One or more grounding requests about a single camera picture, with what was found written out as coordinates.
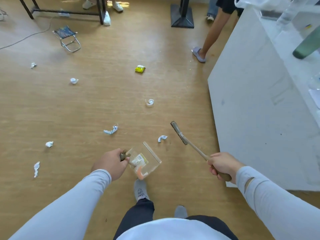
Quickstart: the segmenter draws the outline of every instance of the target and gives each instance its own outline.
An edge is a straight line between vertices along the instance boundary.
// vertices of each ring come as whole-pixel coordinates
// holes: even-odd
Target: brush head
[[[180,139],[182,140],[182,142],[185,144],[185,145],[188,145],[188,140],[183,136],[181,130],[179,129],[178,125],[176,122],[172,121],[170,123],[170,125],[173,127],[173,129],[175,130],[175,132],[178,134],[178,136],[180,137]]]

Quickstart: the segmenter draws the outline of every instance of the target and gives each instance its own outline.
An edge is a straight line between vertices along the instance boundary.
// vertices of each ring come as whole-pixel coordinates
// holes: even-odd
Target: hand
[[[104,155],[93,164],[91,172],[97,169],[104,169],[110,173],[112,181],[117,180],[125,171],[130,159],[127,157],[123,161],[120,161],[120,153],[122,153],[120,148],[104,153]]]
[[[236,184],[236,174],[237,171],[245,166],[245,164],[239,162],[237,159],[234,158],[233,155],[227,152],[219,152],[212,154],[211,158],[207,161],[207,163],[211,166],[213,165],[219,172],[230,174],[231,176],[231,183]],[[218,175],[217,171],[210,167],[210,172],[213,175],[216,175],[218,180],[222,180],[222,177]]]

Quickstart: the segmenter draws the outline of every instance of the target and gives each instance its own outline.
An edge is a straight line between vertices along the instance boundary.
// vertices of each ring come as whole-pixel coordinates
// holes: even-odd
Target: black shorts
[[[224,13],[232,14],[234,10],[237,10],[238,17],[241,16],[243,8],[237,8],[235,6],[235,0],[217,0],[216,5],[222,9]]]

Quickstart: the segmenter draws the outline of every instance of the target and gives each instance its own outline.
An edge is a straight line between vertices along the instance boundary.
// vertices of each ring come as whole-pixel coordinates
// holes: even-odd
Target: black metal table base
[[[51,9],[41,9],[39,8],[36,0],[32,0],[34,6],[31,8],[31,10],[27,7],[24,0],[20,0],[21,4],[23,5],[24,9],[28,13],[29,17],[31,19],[34,19],[33,13],[34,12],[56,12],[56,13],[69,13],[69,14],[80,14],[80,15],[93,15],[93,16],[99,16],[99,20],[101,25],[103,25],[103,20],[106,15],[106,2],[105,0],[101,0],[102,4],[100,3],[100,0],[97,0],[97,7],[98,7],[98,13],[95,12],[73,12],[73,11],[65,11],[65,10],[51,10]]]
[[[192,9],[188,7],[189,0],[181,0],[180,5],[171,4],[171,27],[194,28]]]

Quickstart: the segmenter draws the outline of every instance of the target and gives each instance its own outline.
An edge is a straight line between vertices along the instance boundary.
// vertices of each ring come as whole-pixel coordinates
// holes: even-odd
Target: foot
[[[110,19],[108,11],[106,11],[106,15],[104,16],[103,25],[105,25],[105,26],[111,25],[111,19]]]
[[[188,217],[187,209],[183,205],[178,205],[174,211],[174,218],[186,219]]]
[[[214,21],[215,17],[213,15],[207,15],[207,20]]]
[[[121,7],[121,5],[118,2],[113,2],[112,3],[112,7],[117,11],[117,12],[122,12],[123,11],[123,7]]]
[[[86,0],[86,1],[84,2],[84,4],[82,4],[82,8],[83,8],[83,9],[89,9],[89,8],[95,6],[95,5],[96,5],[96,3],[93,3],[93,2],[91,2],[91,1],[89,1],[89,0]]]
[[[202,53],[202,49],[199,47],[194,47],[192,53],[197,57],[198,61],[201,63],[206,62],[206,55]]]
[[[133,185],[133,191],[134,191],[134,196],[138,202],[138,200],[147,198],[148,200],[150,200],[148,194],[147,194],[147,184],[144,180],[140,180],[140,179],[136,179],[136,181],[134,181],[134,185]]]

